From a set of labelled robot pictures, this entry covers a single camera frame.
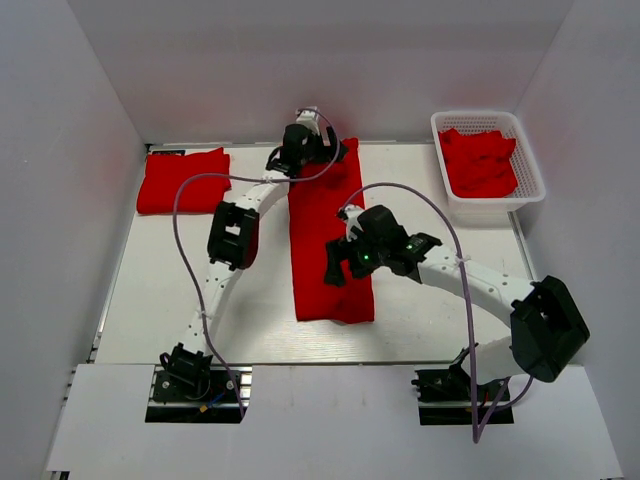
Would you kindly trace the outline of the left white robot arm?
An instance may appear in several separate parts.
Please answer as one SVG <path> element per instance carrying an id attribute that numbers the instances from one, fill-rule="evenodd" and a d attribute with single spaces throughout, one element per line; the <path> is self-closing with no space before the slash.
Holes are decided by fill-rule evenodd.
<path id="1" fill-rule="evenodd" d="M 197 307 L 185 337 L 171 352 L 160 356 L 160 363 L 188 398 L 199 399 L 209 392 L 213 359 L 223 368 L 229 367 L 213 345 L 214 333 L 230 292 L 257 256 L 262 217 L 293 185 L 324 176 L 346 155 L 347 147 L 331 123 L 326 124 L 324 131 L 320 130 L 318 123 L 322 117 L 312 108 L 300 110 L 295 122 L 285 127 L 281 144 L 271 151 L 258 177 L 201 173 L 187 178 L 177 189 L 171 209 L 172 231 L 195 287 Z M 239 199 L 222 201 L 214 209 L 207 243 L 209 269 L 206 285 L 202 286 L 180 238 L 179 204 L 192 184 L 218 177 L 247 183 L 250 188 Z"/>

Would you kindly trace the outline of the folded red t shirt stack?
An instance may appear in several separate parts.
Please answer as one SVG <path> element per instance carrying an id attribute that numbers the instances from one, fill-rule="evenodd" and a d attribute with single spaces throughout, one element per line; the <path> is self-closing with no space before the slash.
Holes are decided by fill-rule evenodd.
<path id="1" fill-rule="evenodd" d="M 231 189 L 231 157 L 223 148 L 188 155 L 150 154 L 141 184 L 136 209 L 140 215 L 169 215 L 173 211 L 179 187 L 192 176 L 222 174 L 191 182 L 182 192 L 179 214 L 214 213 L 225 193 Z"/>

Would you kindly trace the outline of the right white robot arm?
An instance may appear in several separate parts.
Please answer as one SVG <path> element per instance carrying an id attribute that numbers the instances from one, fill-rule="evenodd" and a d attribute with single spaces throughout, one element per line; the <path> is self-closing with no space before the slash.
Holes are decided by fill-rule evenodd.
<path id="1" fill-rule="evenodd" d="M 363 279 L 386 267 L 418 284 L 469 297 L 509 328 L 503 338 L 463 349 L 450 365 L 443 384 L 463 398 L 519 374 L 552 383 L 590 338 L 569 289 L 556 277 L 534 282 L 464 261 L 436 237 L 408 234 L 382 205 L 349 205 L 338 217 L 345 233 L 326 245 L 326 284 L 342 287 L 347 274 Z"/>

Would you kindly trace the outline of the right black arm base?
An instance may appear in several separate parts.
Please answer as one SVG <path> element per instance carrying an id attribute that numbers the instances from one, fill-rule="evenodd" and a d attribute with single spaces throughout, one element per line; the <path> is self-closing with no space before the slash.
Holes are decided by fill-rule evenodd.
<path id="1" fill-rule="evenodd" d="M 470 426 L 472 424 L 471 397 L 467 387 L 454 385 L 448 369 L 416 370 L 411 381 L 418 401 L 421 426 Z M 479 423 L 488 412 L 492 402 L 499 397 L 504 381 L 493 381 L 478 387 Z M 488 425 L 509 425 L 514 423 L 512 408 L 503 408 L 510 398 L 507 389 L 500 397 L 496 410 L 488 420 Z"/>

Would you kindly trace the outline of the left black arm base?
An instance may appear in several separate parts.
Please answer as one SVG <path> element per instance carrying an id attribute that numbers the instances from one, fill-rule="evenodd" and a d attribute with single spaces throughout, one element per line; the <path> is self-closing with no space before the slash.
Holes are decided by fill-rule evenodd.
<path id="1" fill-rule="evenodd" d="M 157 368 L 152 377 L 145 422 L 148 424 L 240 424 L 239 401 L 224 368 L 212 368 L 199 390 Z"/>

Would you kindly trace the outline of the white plastic basket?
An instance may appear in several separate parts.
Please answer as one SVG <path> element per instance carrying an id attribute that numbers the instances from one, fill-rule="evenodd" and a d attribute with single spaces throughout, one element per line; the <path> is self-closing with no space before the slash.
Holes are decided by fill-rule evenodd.
<path id="1" fill-rule="evenodd" d="M 544 199 L 546 190 L 534 155 L 517 118 L 500 111 L 446 111 L 431 116 L 435 148 L 447 193 L 449 209 L 454 214 L 497 214 L 516 211 L 520 207 Z M 453 194 L 444 163 L 438 134 L 454 128 L 463 135 L 499 131 L 504 138 L 513 138 L 517 146 L 511 165 L 518 180 L 515 191 L 504 198 L 460 198 Z"/>

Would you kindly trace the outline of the red t shirts in basket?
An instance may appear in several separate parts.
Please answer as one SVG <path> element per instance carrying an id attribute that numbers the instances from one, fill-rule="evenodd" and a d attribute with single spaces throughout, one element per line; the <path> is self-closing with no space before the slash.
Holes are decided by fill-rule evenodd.
<path id="1" fill-rule="evenodd" d="M 518 186 L 511 157 L 513 138 L 497 131 L 463 135 L 451 128 L 438 134 L 451 189 L 460 198 L 504 198 Z"/>

